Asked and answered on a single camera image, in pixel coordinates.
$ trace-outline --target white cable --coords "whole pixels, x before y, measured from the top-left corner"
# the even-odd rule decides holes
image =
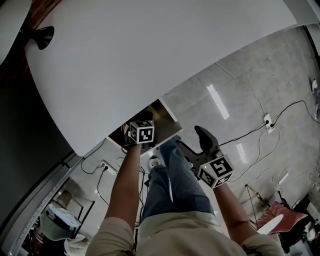
[[[223,69],[230,77],[232,77],[235,81],[237,81],[240,85],[242,85],[243,87],[245,87],[249,92],[251,92],[255,97],[256,99],[259,101],[259,104],[260,104],[260,107],[262,109],[262,112],[264,115],[266,115],[266,112],[264,111],[264,108],[262,107],[262,104],[261,104],[261,101],[260,99],[258,98],[258,96],[252,91],[250,90],[248,87],[246,87],[242,82],[240,82],[239,80],[235,79],[227,70],[225,70],[222,66],[220,66],[218,64],[218,62],[216,62],[215,64],[217,64],[221,69]]]
[[[277,186],[277,184],[279,184],[279,180],[282,178],[282,175],[286,172],[286,170],[288,170],[288,173],[289,173],[289,168],[285,168],[285,169],[283,170],[283,172],[281,172],[279,178],[276,180],[276,182],[275,182],[275,185],[276,185],[276,186]]]
[[[248,171],[251,167],[257,165],[260,161],[262,161],[262,160],[265,159],[266,157],[270,156],[270,155],[277,149],[278,144],[279,144],[279,142],[280,142],[280,140],[281,140],[281,131],[280,131],[279,127],[277,127],[277,126],[275,126],[275,127],[276,127],[276,128],[278,129],[278,131],[279,131],[279,139],[278,139],[278,141],[277,141],[274,149],[273,149],[270,153],[268,153],[267,155],[265,155],[263,158],[261,158],[261,159],[259,160],[260,153],[261,153],[260,141],[261,141],[262,136],[263,136],[267,131],[263,132],[262,135],[261,135],[260,138],[259,138],[259,154],[258,154],[257,159],[254,161],[253,164],[251,164],[251,165],[249,166],[248,169],[245,170],[245,172],[244,172],[243,174],[241,174],[237,179],[235,179],[235,180],[233,180],[233,181],[229,181],[229,183],[234,183],[234,182],[236,182],[237,180],[240,179],[241,183],[242,183],[243,185],[246,185],[246,184],[248,184],[248,183],[250,183],[250,182],[255,181],[255,180],[258,179],[266,170],[270,169],[270,168],[267,168],[267,169],[264,170],[261,174],[259,174],[258,177],[256,177],[255,179],[253,179],[253,180],[251,180],[251,181],[249,181],[249,182],[247,182],[247,183],[243,183],[243,182],[242,182],[242,179],[241,179],[242,176],[245,175],[245,174],[247,173],[247,171]]]
[[[309,171],[307,170],[307,171],[305,171],[304,173],[302,173],[302,174],[300,174],[300,175],[298,175],[297,177],[295,177],[293,180],[291,180],[291,181],[288,181],[287,183],[285,183],[285,184],[283,184],[282,186],[280,186],[280,187],[277,187],[277,184],[275,184],[275,186],[276,186],[276,188],[278,189],[282,189],[285,185],[287,185],[287,184],[289,184],[289,183],[291,183],[291,182],[294,182],[298,177],[300,177],[300,176],[303,176],[303,175],[306,175],[307,173],[309,173]]]

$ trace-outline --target leg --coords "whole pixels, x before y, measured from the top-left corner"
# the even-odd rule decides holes
[[[141,222],[153,215],[178,213],[179,209],[170,198],[169,178],[166,167],[162,165],[154,167],[148,178],[149,191],[145,200]]]
[[[214,214],[209,198],[191,171],[187,160],[177,148],[177,139],[180,137],[176,136],[160,146],[160,153],[171,182],[173,203],[180,212],[197,211]]]

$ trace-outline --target power strip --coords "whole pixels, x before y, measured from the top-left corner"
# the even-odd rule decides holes
[[[111,175],[116,175],[118,172],[110,165],[106,160],[102,160],[100,163],[101,167],[108,167],[106,170],[111,174]]]
[[[272,131],[275,129],[275,127],[271,127],[272,125],[272,120],[271,120],[271,116],[269,113],[267,113],[264,117],[263,117],[263,122],[264,122],[264,126],[266,131],[270,134],[272,133]]]

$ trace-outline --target power cable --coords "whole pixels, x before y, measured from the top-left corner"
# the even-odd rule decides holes
[[[283,112],[285,112],[285,111],[286,111],[289,107],[291,107],[292,105],[298,104],[298,103],[300,103],[300,102],[303,102],[303,103],[304,103],[305,108],[306,108],[306,111],[308,112],[308,114],[309,114],[309,116],[312,118],[312,120],[315,121],[316,123],[320,124],[320,122],[318,122],[317,120],[315,120],[315,119],[313,118],[313,116],[310,114],[309,109],[308,109],[308,106],[307,106],[307,103],[302,99],[302,100],[299,100],[299,101],[296,101],[296,102],[291,103],[291,104],[290,104],[289,106],[287,106],[284,110],[282,110],[282,111],[280,112],[280,114],[277,116],[275,122],[272,123],[270,126],[271,126],[271,127],[274,127],[275,124],[276,124],[276,122],[277,122],[278,119],[280,118],[280,116],[283,114]]]
[[[252,134],[253,132],[256,132],[256,131],[260,130],[262,127],[265,127],[265,125],[257,128],[257,129],[254,129],[254,130],[252,130],[252,131],[249,131],[247,134],[245,134],[245,135],[243,135],[243,136],[241,136],[241,137],[239,137],[239,138],[231,139],[231,140],[229,140],[229,141],[227,141],[227,142],[225,142],[225,143],[222,143],[222,144],[219,145],[219,147],[221,147],[221,146],[223,146],[223,145],[225,145],[225,144],[228,144],[228,143],[230,143],[230,142],[235,142],[235,141],[237,141],[237,140],[240,140],[241,138],[243,138],[243,137],[245,137],[245,136],[248,136],[249,134]]]
[[[144,191],[144,181],[145,181],[145,175],[146,175],[145,169],[143,169],[141,166],[140,166],[140,169],[142,170],[142,181],[141,181],[141,189],[139,192],[139,200],[140,200],[142,206],[141,206],[140,214],[139,214],[139,225],[141,224],[142,213],[143,213],[143,210],[145,207],[143,191]]]
[[[255,165],[257,165],[258,163],[260,163],[263,159],[265,159],[265,158],[267,158],[268,156],[270,156],[270,155],[277,149],[278,144],[279,144],[279,142],[280,142],[280,140],[281,140],[281,132],[280,132],[280,129],[279,129],[277,126],[276,126],[276,128],[277,128],[278,131],[279,131],[279,139],[278,139],[278,141],[277,141],[274,149],[273,149],[270,153],[268,153],[267,155],[265,155],[263,158],[261,158],[261,159],[259,160],[260,153],[261,153],[261,144],[260,144],[261,138],[263,137],[263,135],[264,135],[267,131],[263,132],[262,135],[259,137],[259,154],[258,154],[257,159],[256,159],[256,160],[254,161],[254,163],[251,164],[251,165],[249,166],[249,168],[246,169],[245,172],[244,172],[243,174],[241,174],[237,179],[235,179],[235,180],[233,180],[233,181],[229,181],[228,183],[234,183],[234,182],[236,182],[237,180],[240,179],[241,183],[242,183],[243,185],[246,185],[246,184],[248,184],[248,183],[250,183],[250,182],[253,182],[253,181],[255,181],[256,179],[258,179],[266,170],[268,170],[268,168],[267,168],[267,169],[264,170],[257,178],[255,178],[255,179],[253,179],[253,180],[251,180],[251,181],[249,181],[249,182],[247,182],[247,183],[243,183],[243,182],[242,182],[242,179],[241,179],[241,178],[243,177],[243,175],[245,175],[245,174],[247,173],[247,171],[249,171],[250,168],[252,168],[253,166],[255,166]]]
[[[298,176],[296,176],[293,180],[284,183],[284,184],[283,184],[282,186],[280,186],[280,187],[277,187],[277,183],[278,183],[279,179],[281,178],[281,176],[280,176],[279,179],[277,180],[277,182],[275,183],[276,188],[277,188],[277,189],[282,189],[285,185],[287,185],[287,184],[289,184],[289,183],[291,183],[291,182],[294,182],[298,177],[303,176],[303,175],[306,175],[307,173],[310,173],[310,171],[307,170],[307,171],[305,171],[304,173],[299,174]]]
[[[102,195],[101,195],[101,193],[99,192],[99,184],[100,184],[100,181],[101,181],[101,178],[102,178],[102,175],[104,174],[104,172],[105,172],[105,170],[107,170],[108,169],[108,167],[106,166],[106,167],[104,167],[104,169],[103,169],[103,171],[102,171],[102,173],[101,173],[101,175],[100,175],[100,178],[99,178],[99,181],[98,181],[98,185],[96,186],[96,190],[97,190],[97,192],[98,192],[98,194],[99,194],[99,196],[101,197],[101,199],[109,206],[109,204],[107,203],[107,201],[102,197]]]
[[[248,87],[246,87],[242,82],[240,82],[239,80],[237,80],[236,78],[234,78],[226,69],[224,69],[222,66],[220,66],[220,65],[218,64],[218,62],[216,62],[215,64],[217,64],[217,65],[218,65],[222,70],[224,70],[230,77],[232,77],[233,80],[235,80],[236,82],[238,82],[240,85],[242,85],[243,87],[245,87],[250,93],[252,93],[252,94],[256,97],[256,99],[258,100],[258,102],[259,102],[259,104],[260,104],[260,107],[261,107],[261,109],[262,109],[263,114],[266,115],[266,112],[265,112],[264,108],[262,107],[261,101],[260,101],[260,99],[258,98],[258,96],[257,96],[252,90],[250,90]]]
[[[93,174],[93,173],[97,170],[98,167],[95,168],[93,172],[87,172],[87,171],[84,170],[82,164],[84,163],[84,161],[85,161],[88,157],[90,157],[93,153],[97,152],[97,151],[103,146],[103,144],[105,143],[106,139],[107,139],[107,138],[104,138],[104,140],[102,141],[101,145],[100,145],[98,148],[96,148],[93,152],[91,152],[87,157],[83,157],[83,158],[82,158],[83,160],[82,160],[80,166],[81,166],[82,171],[85,172],[86,174]]]

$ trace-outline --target gray marble floor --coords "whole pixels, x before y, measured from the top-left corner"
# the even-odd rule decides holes
[[[309,80],[319,79],[319,68],[302,28],[269,35],[225,57],[218,64],[258,96],[264,111],[270,113],[273,121],[287,105],[298,100],[304,100],[310,113],[314,115],[315,99]],[[263,124],[264,113],[257,98],[217,64],[178,85],[166,93],[163,99],[183,128],[180,134],[182,140],[195,151],[201,150],[195,125],[206,128],[221,144]],[[262,128],[223,145],[221,150],[229,155],[235,168],[232,180],[236,180],[257,160],[259,139],[259,159],[273,151],[278,142],[272,154],[251,167],[241,179],[229,183],[229,186],[238,196],[244,184],[249,183],[272,203],[279,200],[276,181],[288,169],[289,176],[278,189],[292,206],[310,187],[309,173],[315,171],[320,156],[320,130],[303,103],[295,104],[285,111],[276,126],[270,134],[265,133],[266,130]],[[101,149],[83,163],[83,168],[91,172],[105,159],[115,169],[119,169],[117,163],[120,164],[121,159],[116,159],[123,155],[120,149],[106,141]],[[141,165],[145,168],[148,159],[149,156],[141,159]],[[85,194],[83,204],[89,205],[87,201],[96,200],[81,229],[89,238],[97,232],[108,207],[97,193],[101,173],[102,170],[98,169],[94,174],[88,175],[77,167],[71,175],[78,185],[77,189]],[[115,176],[107,172],[103,174],[99,190],[107,202],[114,181]],[[223,225],[213,191],[204,183],[201,185]],[[244,194],[241,199],[246,198],[248,195]],[[250,203],[244,206],[248,214],[251,214]]]

